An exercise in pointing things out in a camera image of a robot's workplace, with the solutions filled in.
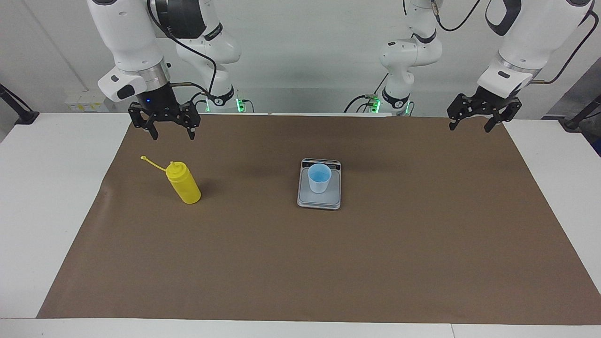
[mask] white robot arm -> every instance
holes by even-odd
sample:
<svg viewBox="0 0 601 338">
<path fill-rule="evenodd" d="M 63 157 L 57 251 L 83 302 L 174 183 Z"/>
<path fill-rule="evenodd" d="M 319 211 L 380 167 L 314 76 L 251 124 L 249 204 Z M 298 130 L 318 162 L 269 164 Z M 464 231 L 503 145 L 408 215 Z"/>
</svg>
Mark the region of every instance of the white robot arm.
<svg viewBox="0 0 601 338">
<path fill-rule="evenodd" d="M 204 88 L 211 94 L 207 101 L 210 110 L 237 110 L 236 89 L 230 82 L 229 73 L 223 64 L 237 62 L 242 53 L 239 44 L 224 30 L 219 21 L 213 0 L 151 0 L 151 9 L 158 22 L 188 47 L 177 45 L 177 54 L 194 66 L 200 74 Z M 201 22 L 200 34 L 197 27 L 181 26 L 181 23 L 186 21 Z M 217 71 L 214 71 L 212 62 L 199 57 L 190 49 L 213 59 Z"/>
<path fill-rule="evenodd" d="M 447 109 L 451 130 L 473 115 L 493 115 L 484 129 L 510 121 L 522 106 L 516 97 L 547 65 L 591 13 L 594 0 L 490 0 L 486 20 L 504 36 L 501 48 L 478 79 L 472 97 L 459 94 Z"/>
<path fill-rule="evenodd" d="M 391 41 L 382 48 L 380 62 L 388 72 L 388 82 L 382 90 L 385 109 L 402 111 L 409 101 L 413 74 L 409 68 L 437 62 L 442 55 L 442 43 L 436 36 L 436 18 L 432 15 L 430 0 L 407 2 L 407 25 L 411 38 Z"/>
<path fill-rule="evenodd" d="M 179 104 L 169 83 L 163 53 L 140 0 L 87 0 L 90 13 L 115 67 L 99 81 L 100 90 L 115 102 L 136 96 L 128 109 L 132 124 L 159 134 L 156 121 L 171 121 L 186 128 L 194 139 L 200 115 L 191 102 Z M 141 112 L 148 115 L 145 120 Z"/>
<path fill-rule="evenodd" d="M 129 107 L 132 123 L 158 138 L 156 121 L 172 121 L 194 138 L 200 115 L 192 102 L 175 98 L 163 54 L 148 11 L 165 34 L 178 43 L 178 54 L 200 72 L 209 106 L 237 106 L 236 91 L 220 65 L 238 61 L 240 48 L 215 13 L 213 0 L 87 0 L 115 67 L 100 79 L 102 92 L 115 102 L 136 96 Z M 140 112 L 148 115 L 142 118 Z"/>
</svg>

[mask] yellow squeeze bottle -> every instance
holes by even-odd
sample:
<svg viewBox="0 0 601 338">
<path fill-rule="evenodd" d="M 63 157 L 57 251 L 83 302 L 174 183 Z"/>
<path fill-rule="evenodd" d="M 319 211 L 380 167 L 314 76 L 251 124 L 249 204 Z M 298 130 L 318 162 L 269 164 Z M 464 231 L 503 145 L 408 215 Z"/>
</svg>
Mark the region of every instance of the yellow squeeze bottle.
<svg viewBox="0 0 601 338">
<path fill-rule="evenodd" d="M 196 184 L 196 181 L 194 181 L 194 177 L 192 177 L 192 173 L 190 173 L 190 170 L 185 163 L 171 162 L 167 169 L 163 169 L 149 160 L 146 156 L 142 156 L 140 159 L 143 159 L 154 165 L 156 168 L 164 171 L 167 175 L 167 179 L 171 182 L 173 189 L 175 189 L 175 192 L 177 192 L 184 203 L 194 204 L 200 200 L 200 189 L 198 189 L 198 185 Z"/>
</svg>

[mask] digital scale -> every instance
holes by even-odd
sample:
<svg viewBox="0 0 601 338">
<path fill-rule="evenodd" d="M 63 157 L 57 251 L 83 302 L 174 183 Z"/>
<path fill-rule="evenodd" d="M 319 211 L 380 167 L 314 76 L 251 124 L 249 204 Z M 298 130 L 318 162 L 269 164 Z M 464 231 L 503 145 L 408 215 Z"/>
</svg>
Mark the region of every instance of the digital scale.
<svg viewBox="0 0 601 338">
<path fill-rule="evenodd" d="M 332 170 L 332 178 L 330 178 L 328 188 L 321 194 L 312 192 L 309 187 L 309 168 L 317 163 L 325 164 Z M 342 166 L 338 161 L 331 159 L 303 159 L 300 163 L 299 193 L 296 203 L 301 207 L 338 210 L 340 208 L 341 196 L 341 173 Z"/>
</svg>

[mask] brown table mat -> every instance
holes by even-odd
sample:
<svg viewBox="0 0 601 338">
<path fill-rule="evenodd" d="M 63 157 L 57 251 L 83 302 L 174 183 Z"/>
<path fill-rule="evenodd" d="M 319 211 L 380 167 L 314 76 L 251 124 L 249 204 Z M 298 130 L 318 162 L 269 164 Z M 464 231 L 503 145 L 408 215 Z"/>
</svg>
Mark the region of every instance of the brown table mat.
<svg viewBox="0 0 601 338">
<path fill-rule="evenodd" d="M 130 128 L 39 318 L 601 324 L 601 295 L 504 127 L 205 116 Z M 141 161 L 190 166 L 182 203 Z M 338 211 L 296 205 L 342 162 Z"/>
</svg>

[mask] white cup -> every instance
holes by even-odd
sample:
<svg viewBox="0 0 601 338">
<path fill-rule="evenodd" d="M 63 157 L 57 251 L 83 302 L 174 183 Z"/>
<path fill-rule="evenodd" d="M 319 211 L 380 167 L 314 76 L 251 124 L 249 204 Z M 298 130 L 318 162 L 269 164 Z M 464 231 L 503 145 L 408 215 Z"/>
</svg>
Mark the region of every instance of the white cup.
<svg viewBox="0 0 601 338">
<path fill-rule="evenodd" d="M 332 170 L 323 163 L 316 163 L 309 168 L 309 187 L 312 192 L 321 194 L 328 188 L 332 178 Z"/>
</svg>

